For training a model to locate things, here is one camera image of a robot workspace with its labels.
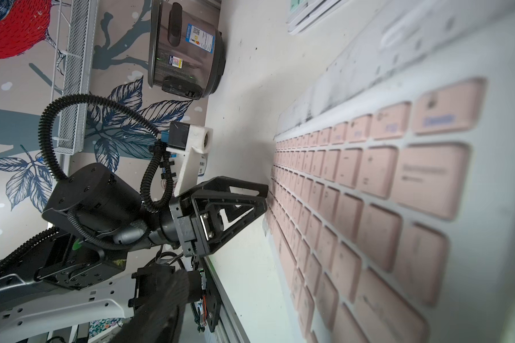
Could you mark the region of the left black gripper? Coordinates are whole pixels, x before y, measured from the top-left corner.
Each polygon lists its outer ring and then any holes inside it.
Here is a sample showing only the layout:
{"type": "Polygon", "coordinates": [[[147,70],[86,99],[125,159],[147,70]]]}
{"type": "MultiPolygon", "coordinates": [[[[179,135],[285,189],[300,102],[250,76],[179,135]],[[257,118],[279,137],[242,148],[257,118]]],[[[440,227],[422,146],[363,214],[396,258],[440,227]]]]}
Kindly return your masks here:
{"type": "Polygon", "coordinates": [[[112,243],[137,251],[163,244],[182,248],[186,257],[216,253],[267,212],[269,187],[231,177],[215,177],[178,197],[122,192],[111,200],[112,243]]]}

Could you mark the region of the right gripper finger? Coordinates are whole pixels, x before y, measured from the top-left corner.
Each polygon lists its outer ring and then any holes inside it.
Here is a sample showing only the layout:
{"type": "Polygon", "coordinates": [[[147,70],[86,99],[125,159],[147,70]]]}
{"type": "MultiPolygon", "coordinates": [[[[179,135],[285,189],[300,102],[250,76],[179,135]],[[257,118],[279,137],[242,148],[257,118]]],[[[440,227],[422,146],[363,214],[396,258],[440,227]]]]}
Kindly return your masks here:
{"type": "Polygon", "coordinates": [[[197,299],[197,281],[186,270],[139,269],[138,295],[129,301],[134,317],[124,324],[113,342],[178,342],[185,308],[197,299]]]}

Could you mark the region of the pink keyboard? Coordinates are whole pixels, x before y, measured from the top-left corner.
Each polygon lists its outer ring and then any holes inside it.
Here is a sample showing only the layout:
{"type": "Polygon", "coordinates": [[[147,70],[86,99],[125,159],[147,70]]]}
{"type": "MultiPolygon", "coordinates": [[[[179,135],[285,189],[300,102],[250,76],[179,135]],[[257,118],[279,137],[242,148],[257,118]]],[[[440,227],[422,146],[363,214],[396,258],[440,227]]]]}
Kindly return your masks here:
{"type": "Polygon", "coordinates": [[[515,1],[389,1],[278,121],[299,342],[515,342],[515,1]]]}

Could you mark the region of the green keyboard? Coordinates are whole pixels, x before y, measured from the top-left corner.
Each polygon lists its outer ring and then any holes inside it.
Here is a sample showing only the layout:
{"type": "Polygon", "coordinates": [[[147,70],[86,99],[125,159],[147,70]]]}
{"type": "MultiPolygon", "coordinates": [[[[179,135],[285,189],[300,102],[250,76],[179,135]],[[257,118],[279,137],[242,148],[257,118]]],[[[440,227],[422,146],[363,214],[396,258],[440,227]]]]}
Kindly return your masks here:
{"type": "Polygon", "coordinates": [[[296,35],[307,30],[347,3],[349,3],[349,0],[289,1],[289,11],[286,20],[288,33],[296,35]]]}

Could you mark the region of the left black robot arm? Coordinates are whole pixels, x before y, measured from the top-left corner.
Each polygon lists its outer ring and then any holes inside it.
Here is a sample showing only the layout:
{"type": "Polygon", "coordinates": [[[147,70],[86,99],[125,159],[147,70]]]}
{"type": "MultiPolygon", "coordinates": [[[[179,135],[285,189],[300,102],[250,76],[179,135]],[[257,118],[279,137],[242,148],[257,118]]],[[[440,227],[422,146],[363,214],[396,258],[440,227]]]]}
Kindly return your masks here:
{"type": "Polygon", "coordinates": [[[108,317],[130,317],[118,342],[177,342],[183,315],[214,332],[223,300],[205,258],[266,212],[268,187],[215,177],[154,201],[101,164],[57,183],[50,229],[0,260],[0,342],[108,317]]]}

